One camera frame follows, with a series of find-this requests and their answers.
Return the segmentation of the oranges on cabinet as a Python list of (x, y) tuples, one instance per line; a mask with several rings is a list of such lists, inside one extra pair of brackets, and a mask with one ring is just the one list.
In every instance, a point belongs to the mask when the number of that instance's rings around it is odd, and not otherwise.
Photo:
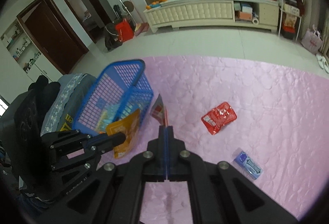
[(160, 7), (162, 3), (166, 2), (167, 0), (156, 0), (148, 5), (146, 5), (146, 10), (150, 10), (153, 8)]

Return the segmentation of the white slippers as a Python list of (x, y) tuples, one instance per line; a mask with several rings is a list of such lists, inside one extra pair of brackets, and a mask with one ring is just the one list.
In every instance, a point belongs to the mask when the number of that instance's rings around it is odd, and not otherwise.
[(321, 54), (317, 53), (316, 58), (321, 69), (323, 69), (327, 74), (329, 74), (329, 66), (326, 61), (326, 58)]

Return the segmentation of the black cushion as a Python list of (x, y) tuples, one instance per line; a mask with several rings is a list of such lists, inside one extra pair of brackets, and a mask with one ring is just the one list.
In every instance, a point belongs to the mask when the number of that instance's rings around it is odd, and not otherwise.
[(27, 96), (15, 113), (15, 125), (22, 141), (32, 141), (40, 135), (45, 116), (60, 91), (59, 82), (49, 82), (45, 76), (39, 76), (28, 87)]

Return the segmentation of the grey queen cushion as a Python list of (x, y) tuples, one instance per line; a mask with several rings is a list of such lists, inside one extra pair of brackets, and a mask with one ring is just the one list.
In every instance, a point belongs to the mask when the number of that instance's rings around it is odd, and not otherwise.
[(66, 74), (58, 82), (60, 91), (45, 115), (40, 135), (73, 129), (74, 118), (96, 78), (91, 74)]

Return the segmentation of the light blue snack pack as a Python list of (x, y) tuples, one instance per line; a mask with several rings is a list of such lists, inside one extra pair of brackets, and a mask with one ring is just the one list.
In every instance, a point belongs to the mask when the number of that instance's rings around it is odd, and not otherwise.
[(98, 133), (105, 133), (106, 127), (109, 124), (122, 119), (121, 113), (118, 112), (119, 106), (119, 104), (115, 104), (108, 105), (104, 108), (95, 128)]

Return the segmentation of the orange snack bag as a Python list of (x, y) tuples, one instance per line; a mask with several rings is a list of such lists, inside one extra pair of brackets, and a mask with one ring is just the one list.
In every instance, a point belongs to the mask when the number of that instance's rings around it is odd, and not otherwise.
[(125, 140), (122, 144), (114, 147), (114, 158), (119, 159), (126, 156), (135, 146), (139, 133), (140, 109), (136, 109), (133, 113), (119, 121), (108, 124), (105, 131), (108, 136), (116, 133), (123, 133)]

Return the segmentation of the red silver snack pack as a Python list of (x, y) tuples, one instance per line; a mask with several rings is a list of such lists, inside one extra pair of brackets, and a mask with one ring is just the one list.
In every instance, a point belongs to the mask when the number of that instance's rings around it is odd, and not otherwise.
[(161, 126), (168, 126), (168, 114), (160, 94), (153, 104), (149, 114), (157, 120)]

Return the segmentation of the blue plastic basket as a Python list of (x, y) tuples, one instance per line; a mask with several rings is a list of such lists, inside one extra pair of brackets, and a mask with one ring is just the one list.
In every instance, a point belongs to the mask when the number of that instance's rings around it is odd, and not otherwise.
[(146, 64), (141, 59), (114, 62), (103, 69), (82, 101), (73, 129), (92, 136), (102, 111), (108, 105), (119, 104), (122, 119), (140, 109), (140, 123), (152, 102), (154, 93), (144, 73)]

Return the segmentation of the dark wooden door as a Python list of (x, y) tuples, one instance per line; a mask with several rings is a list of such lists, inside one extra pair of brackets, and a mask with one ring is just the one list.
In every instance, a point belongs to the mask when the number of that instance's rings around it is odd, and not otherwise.
[(53, 0), (34, 0), (17, 15), (17, 20), (62, 74), (69, 74), (89, 51)]

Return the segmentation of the blue Doublemint gum box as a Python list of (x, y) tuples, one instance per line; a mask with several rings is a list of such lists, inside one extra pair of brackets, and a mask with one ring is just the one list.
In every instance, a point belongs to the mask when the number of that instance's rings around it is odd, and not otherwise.
[(234, 158), (234, 162), (243, 168), (253, 179), (263, 173), (262, 168), (243, 150)]

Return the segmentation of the black bag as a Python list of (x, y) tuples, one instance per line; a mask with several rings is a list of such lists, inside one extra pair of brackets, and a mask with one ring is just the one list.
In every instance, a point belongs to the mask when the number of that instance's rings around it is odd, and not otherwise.
[(104, 27), (104, 43), (108, 51), (112, 51), (123, 44), (113, 23)]

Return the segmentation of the pink quilted tablecloth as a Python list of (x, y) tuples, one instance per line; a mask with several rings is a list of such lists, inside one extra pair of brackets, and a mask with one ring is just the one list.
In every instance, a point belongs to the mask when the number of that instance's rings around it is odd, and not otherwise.
[[(255, 185), (301, 219), (328, 181), (328, 78), (245, 59), (146, 57), (176, 138), (203, 160), (242, 150), (263, 170)], [(223, 102), (237, 119), (211, 135), (201, 117)]]

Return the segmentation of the red bag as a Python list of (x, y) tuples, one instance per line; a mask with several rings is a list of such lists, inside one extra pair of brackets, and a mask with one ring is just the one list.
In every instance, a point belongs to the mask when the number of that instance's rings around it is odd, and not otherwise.
[(134, 31), (125, 18), (120, 23), (115, 25), (115, 30), (117, 31), (121, 42), (126, 42), (134, 38)]

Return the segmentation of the pink tote bag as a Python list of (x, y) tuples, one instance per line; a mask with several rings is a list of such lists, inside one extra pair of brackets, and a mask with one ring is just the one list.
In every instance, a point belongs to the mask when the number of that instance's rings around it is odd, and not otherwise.
[(312, 54), (316, 54), (322, 47), (323, 40), (321, 38), (321, 33), (314, 25), (311, 29), (306, 30), (306, 33), (301, 40), (301, 44)]

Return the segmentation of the white TV cabinet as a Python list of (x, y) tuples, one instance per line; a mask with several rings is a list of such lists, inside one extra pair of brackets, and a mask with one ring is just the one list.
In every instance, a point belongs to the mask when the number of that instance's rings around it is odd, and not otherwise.
[(153, 33), (161, 27), (243, 27), (276, 32), (279, 4), (274, 0), (167, 0), (146, 9)]

